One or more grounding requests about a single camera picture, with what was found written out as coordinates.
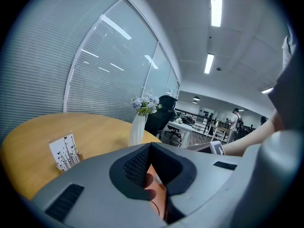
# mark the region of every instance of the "desk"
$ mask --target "desk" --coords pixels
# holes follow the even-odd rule
[[[190,135],[190,133],[192,132],[192,126],[189,126],[187,124],[184,124],[184,123],[177,123],[177,122],[168,122],[168,125],[171,126],[171,127],[175,127],[177,129],[180,129],[180,130],[184,130],[185,131],[185,134],[182,138],[182,141],[181,141],[181,147],[182,148],[187,148],[188,147],[188,137]]]
[[[213,134],[213,136],[212,136],[210,142],[213,141],[213,139],[214,139],[214,137],[215,137],[215,134],[217,133],[217,130],[220,130],[220,131],[223,131],[223,132],[227,132],[228,135],[229,135],[229,133],[230,133],[230,130],[227,129],[227,128],[219,127],[219,126],[216,126],[216,125],[214,125],[214,124],[210,124],[210,128],[211,128],[211,127],[215,128],[215,131],[214,131],[214,134]]]
[[[48,140],[73,132],[75,143],[87,159],[128,146],[131,124],[106,116],[59,113],[33,118],[15,128],[4,140],[0,158],[16,191],[28,199],[59,176]],[[144,132],[142,143],[160,142]]]

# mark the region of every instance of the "ceiling light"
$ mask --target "ceiling light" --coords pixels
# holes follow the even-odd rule
[[[148,61],[152,64],[152,66],[155,68],[155,69],[158,69],[158,67],[156,66],[156,64],[154,63],[154,61],[151,59],[151,57],[149,55],[144,55],[144,57],[146,59],[148,59]]]
[[[269,93],[270,91],[272,91],[274,88],[270,88],[270,89],[266,89],[266,90],[263,90],[262,93],[263,94],[266,94],[266,93]]]
[[[213,63],[213,58],[214,58],[213,54],[208,54],[208,56],[207,56],[207,62],[206,62],[206,67],[205,67],[205,74],[210,73],[211,66],[212,66],[212,63]]]
[[[87,54],[90,54],[90,55],[92,55],[92,56],[94,56],[94,57],[99,57],[99,56],[97,56],[97,55],[95,55],[95,54],[93,54],[93,53],[91,53],[91,52],[88,52],[88,51],[86,51],[86,50],[83,50],[83,49],[81,49],[83,52],[86,52]]]
[[[104,70],[104,71],[106,71],[106,72],[108,72],[108,73],[110,72],[110,71],[108,71],[108,70],[105,70],[105,69],[103,69],[103,68],[101,68],[101,67],[98,67],[98,68],[100,68],[100,69],[102,69],[102,70]]]
[[[112,66],[114,66],[114,67],[116,67],[116,68],[118,68],[118,69],[120,69],[120,70],[122,70],[122,71],[124,71],[124,69],[122,69],[122,68],[120,68],[120,67],[118,67],[118,66],[116,66],[116,65],[114,65],[113,63],[110,63]]]
[[[223,0],[211,0],[211,25],[220,27]]]
[[[127,40],[132,39],[132,37],[127,32],[125,32],[122,28],[120,28],[116,23],[114,23],[112,20],[110,20],[107,16],[103,16],[101,18],[101,20],[106,22],[109,26],[111,26],[113,29],[115,29],[117,32],[119,32]]]

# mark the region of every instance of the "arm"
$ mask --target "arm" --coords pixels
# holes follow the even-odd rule
[[[282,129],[284,129],[282,120],[278,113],[274,111],[271,118],[262,126],[258,127],[244,138],[223,145],[223,149],[226,155],[242,156],[247,147],[253,144],[262,143],[268,136]]]
[[[233,115],[233,117],[231,118],[231,120],[228,120],[229,123],[233,124],[237,120],[235,116],[236,115]]]

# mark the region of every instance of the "black chair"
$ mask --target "black chair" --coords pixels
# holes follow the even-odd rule
[[[180,138],[180,140],[181,140],[181,134],[177,133],[177,132],[180,131],[179,129],[177,129],[177,128],[175,128],[175,127],[172,127],[172,126],[169,126],[169,125],[168,125],[168,128],[172,130],[172,131],[165,131],[165,135],[166,135],[166,133],[171,133],[171,134],[172,134],[172,135],[170,136],[169,139],[171,139],[172,136],[176,135],[176,136],[178,136],[178,137]]]
[[[145,130],[156,136],[161,133],[164,127],[168,124],[171,117],[174,115],[174,107],[177,99],[163,95],[160,97],[161,109],[157,110],[156,113],[149,114]]]

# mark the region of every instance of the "white vase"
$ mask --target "white vase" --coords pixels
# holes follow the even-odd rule
[[[139,116],[136,114],[132,123],[128,147],[140,144],[143,138],[143,131],[146,122],[145,116]]]

